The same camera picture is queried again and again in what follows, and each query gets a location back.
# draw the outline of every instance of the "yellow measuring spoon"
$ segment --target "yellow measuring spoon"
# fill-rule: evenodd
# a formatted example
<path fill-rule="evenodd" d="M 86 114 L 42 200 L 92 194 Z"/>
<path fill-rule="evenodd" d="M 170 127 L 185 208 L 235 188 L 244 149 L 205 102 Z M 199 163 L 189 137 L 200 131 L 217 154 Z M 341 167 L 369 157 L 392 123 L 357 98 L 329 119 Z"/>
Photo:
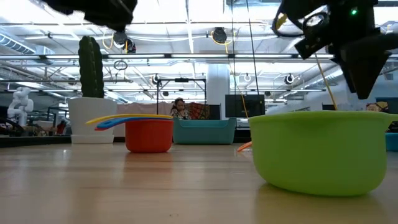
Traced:
<path fill-rule="evenodd" d="M 94 124 L 94 123 L 106 121 L 108 119 L 113 119 L 113 118 L 129 118 L 129 117 L 167 118 L 167 119 L 173 118 L 169 115 L 156 115 L 156 114 L 116 114 L 116 115 L 109 115 L 109 116 L 103 116 L 100 118 L 95 118 L 95 119 L 92 119 L 91 121 L 87 121 L 86 124 Z"/>

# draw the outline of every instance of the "blue container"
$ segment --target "blue container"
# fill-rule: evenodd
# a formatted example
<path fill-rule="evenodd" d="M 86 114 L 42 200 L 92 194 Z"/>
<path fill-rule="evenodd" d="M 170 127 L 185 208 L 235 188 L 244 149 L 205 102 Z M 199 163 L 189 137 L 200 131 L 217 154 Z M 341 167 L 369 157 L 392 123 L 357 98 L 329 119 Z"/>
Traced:
<path fill-rule="evenodd" d="M 398 151 L 398 133 L 386 133 L 387 151 Z"/>
<path fill-rule="evenodd" d="M 174 119 L 175 144 L 232 144 L 236 118 L 227 121 Z"/>

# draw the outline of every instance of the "table surface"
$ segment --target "table surface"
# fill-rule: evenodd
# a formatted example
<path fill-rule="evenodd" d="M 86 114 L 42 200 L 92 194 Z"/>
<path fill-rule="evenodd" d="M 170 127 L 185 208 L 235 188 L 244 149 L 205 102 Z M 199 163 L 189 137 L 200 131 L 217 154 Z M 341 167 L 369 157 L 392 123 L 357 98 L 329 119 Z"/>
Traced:
<path fill-rule="evenodd" d="M 398 223 L 398 154 L 368 195 L 314 197 L 262 180 L 239 145 L 0 149 L 0 223 Z"/>

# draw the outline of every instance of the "white robot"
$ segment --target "white robot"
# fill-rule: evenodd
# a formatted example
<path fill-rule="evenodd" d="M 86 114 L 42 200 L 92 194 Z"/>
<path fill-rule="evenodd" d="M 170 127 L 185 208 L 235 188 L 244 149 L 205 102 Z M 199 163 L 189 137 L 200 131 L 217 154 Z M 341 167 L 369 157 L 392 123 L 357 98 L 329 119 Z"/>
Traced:
<path fill-rule="evenodd" d="M 30 88 L 19 87 L 17 91 L 12 94 L 14 99 L 8 107 L 7 115 L 11 120 L 15 120 L 15 116 L 18 115 L 18 124 L 20 126 L 26 125 L 27 112 L 33 111 L 33 100 L 29 99 L 28 95 L 30 93 Z"/>

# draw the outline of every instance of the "green cactus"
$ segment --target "green cactus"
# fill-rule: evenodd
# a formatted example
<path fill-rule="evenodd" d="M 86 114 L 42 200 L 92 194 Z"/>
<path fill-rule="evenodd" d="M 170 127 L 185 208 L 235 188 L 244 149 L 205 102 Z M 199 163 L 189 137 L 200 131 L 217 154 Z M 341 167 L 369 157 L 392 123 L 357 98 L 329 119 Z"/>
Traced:
<path fill-rule="evenodd" d="M 100 46 L 92 37 L 79 41 L 80 83 L 83 97 L 104 98 L 104 73 Z"/>

